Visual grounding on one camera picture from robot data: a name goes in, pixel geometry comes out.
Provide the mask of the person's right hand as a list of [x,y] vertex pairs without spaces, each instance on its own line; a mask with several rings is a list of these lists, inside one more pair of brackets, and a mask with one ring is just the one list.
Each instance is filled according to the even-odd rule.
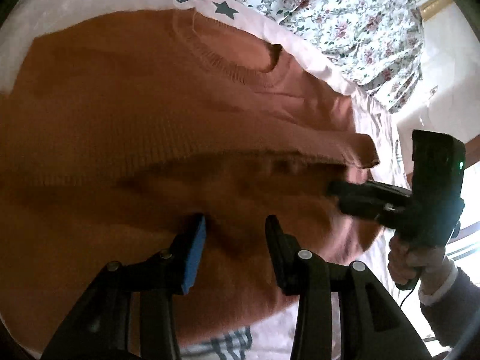
[[388,270],[396,284],[406,285],[418,275],[425,295],[432,295],[448,279],[455,264],[446,256],[444,247],[413,248],[398,236],[390,240]]

